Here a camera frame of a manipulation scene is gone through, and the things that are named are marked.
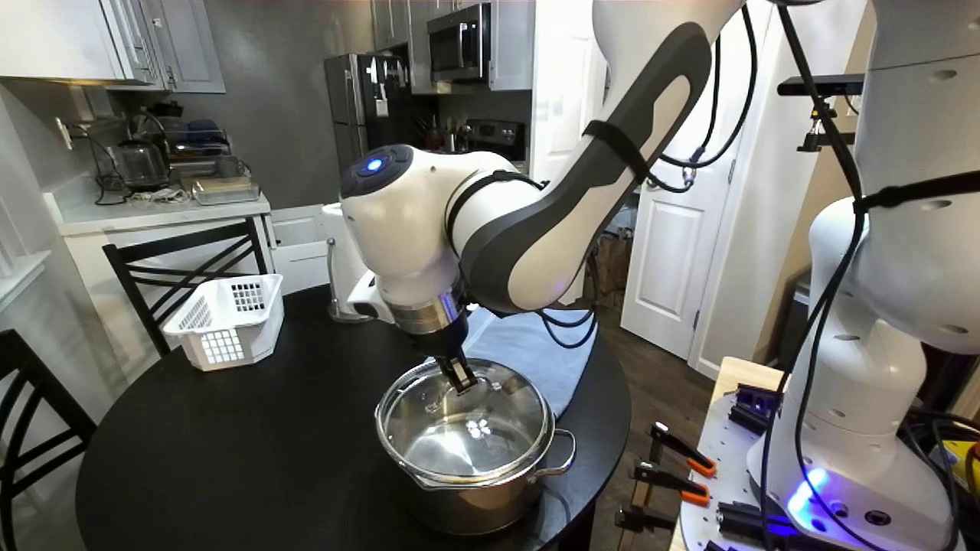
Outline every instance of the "white laundry basket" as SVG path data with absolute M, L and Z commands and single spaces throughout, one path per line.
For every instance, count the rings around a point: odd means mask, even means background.
M 282 275 L 240 275 L 198 284 L 162 326 L 198 369 L 264 362 L 282 332 Z

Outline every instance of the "black chair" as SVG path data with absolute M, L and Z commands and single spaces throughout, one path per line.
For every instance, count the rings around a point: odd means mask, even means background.
M 0 435 L 8 435 L 0 465 L 0 525 L 3 548 L 17 551 L 17 496 L 81 457 L 95 435 L 95 423 L 17 332 L 0 334 L 0 385 L 5 385 L 0 399 Z M 63 420 L 67 428 L 21 451 L 31 420 L 42 401 Z
M 177 267 L 177 258 L 166 261 L 170 255 L 192 248 L 204 252 L 204 258 L 198 258 L 195 267 Z M 130 303 L 140 316 L 158 356 L 170 356 L 170 343 L 158 326 L 171 313 L 177 313 L 177 305 L 192 293 L 195 284 L 222 275 L 243 275 L 235 273 L 235 264 L 248 255 L 255 255 L 256 273 L 268 273 L 264 248 L 251 221 L 202 233 L 185 233 L 158 243 L 140 243 L 130 248 L 104 244 L 102 252 L 111 261 Z

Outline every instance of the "stainless steel refrigerator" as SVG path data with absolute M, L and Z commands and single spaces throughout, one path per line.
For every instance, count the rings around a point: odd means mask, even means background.
M 411 94 L 409 70 L 409 50 L 324 61 L 341 175 L 373 147 L 424 147 L 434 99 Z

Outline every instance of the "microwave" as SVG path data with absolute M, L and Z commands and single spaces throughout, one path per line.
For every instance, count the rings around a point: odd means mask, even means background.
M 474 4 L 429 21 L 434 80 L 486 80 L 490 4 Z

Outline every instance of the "robotic arm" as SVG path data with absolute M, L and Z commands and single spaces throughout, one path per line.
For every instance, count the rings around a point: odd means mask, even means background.
M 455 385 L 472 384 L 455 293 L 495 313 L 543 309 L 568 293 L 600 228 L 694 107 L 712 42 L 737 7 L 598 4 L 594 29 L 614 61 L 605 120 L 619 132 L 584 139 L 545 190 L 492 152 L 434 157 L 399 144 L 349 168 L 341 205 L 377 292 Z
M 573 284 L 600 228 L 699 100 L 712 42 L 737 7 L 598 0 L 594 29 L 614 70 L 607 125 L 583 139 L 575 161 L 545 190 L 492 152 L 381 147 L 349 168 L 342 214 L 377 292 L 455 390 L 472 385 L 459 293 L 525 313 L 550 305 Z M 921 180 L 980 190 L 980 0 L 883 0 L 876 11 L 859 144 L 868 194 Z M 926 375 L 919 339 L 980 353 L 980 248 L 969 238 L 978 209 L 978 194 L 931 194 L 868 212 L 871 231 L 818 339 L 820 356 L 796 362 L 773 452 L 749 451 L 749 481 L 761 484 L 770 465 L 762 498 L 802 533 L 846 548 L 949 541 L 942 484 L 895 431 Z M 842 258 L 853 222 L 853 201 L 815 222 L 815 292 Z M 837 508 L 815 508 L 802 489 Z

